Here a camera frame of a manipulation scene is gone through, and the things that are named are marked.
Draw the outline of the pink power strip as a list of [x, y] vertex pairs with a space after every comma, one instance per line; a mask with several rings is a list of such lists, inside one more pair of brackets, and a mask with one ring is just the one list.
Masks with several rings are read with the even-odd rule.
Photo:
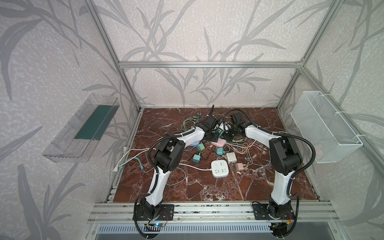
[[218, 138], [217, 142], [211, 142], [211, 144], [217, 148], [223, 148], [227, 143], [226, 140]]

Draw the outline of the green charger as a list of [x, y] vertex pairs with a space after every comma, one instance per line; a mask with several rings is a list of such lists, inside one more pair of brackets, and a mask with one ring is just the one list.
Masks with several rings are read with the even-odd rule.
[[205, 145], [203, 143], [197, 145], [197, 150], [202, 152], [205, 149]]

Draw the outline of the white power strip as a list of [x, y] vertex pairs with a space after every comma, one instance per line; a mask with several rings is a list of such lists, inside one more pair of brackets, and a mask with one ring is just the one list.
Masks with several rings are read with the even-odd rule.
[[212, 161], [211, 170], [214, 178], [225, 178], [229, 175], [228, 162], [226, 160]]

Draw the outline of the blue power strip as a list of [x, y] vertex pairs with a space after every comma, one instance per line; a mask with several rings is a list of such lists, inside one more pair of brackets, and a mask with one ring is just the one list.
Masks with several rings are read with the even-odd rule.
[[197, 141], [197, 142], [191, 143], [191, 144], [190, 144], [190, 147], [196, 147], [196, 146], [198, 146], [199, 144], [200, 144], [200, 142]]

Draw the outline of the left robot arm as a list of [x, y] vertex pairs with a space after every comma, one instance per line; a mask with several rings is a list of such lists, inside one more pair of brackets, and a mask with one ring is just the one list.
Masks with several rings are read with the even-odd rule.
[[148, 193], [140, 200], [141, 206], [151, 211], [160, 207], [168, 178], [178, 167], [185, 148], [202, 140], [216, 142], [221, 123], [221, 120], [210, 115], [194, 124], [190, 130], [180, 134], [167, 134], [150, 147], [148, 161], [155, 172]]

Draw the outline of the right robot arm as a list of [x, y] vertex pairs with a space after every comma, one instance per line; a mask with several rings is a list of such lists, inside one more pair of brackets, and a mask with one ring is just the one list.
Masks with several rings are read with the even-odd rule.
[[[298, 194], [291, 194], [292, 184], [296, 176], [315, 161], [315, 146], [305, 138], [262, 128], [243, 111], [235, 111], [237, 113], [231, 115], [230, 122], [223, 122], [223, 138], [231, 141], [237, 136], [243, 136], [269, 148], [270, 161], [275, 170], [274, 188], [269, 199], [270, 211], [284, 211], [291, 205], [291, 199], [299, 197]], [[309, 162], [304, 166], [301, 166], [303, 157], [297, 140], [305, 143], [312, 153]]]

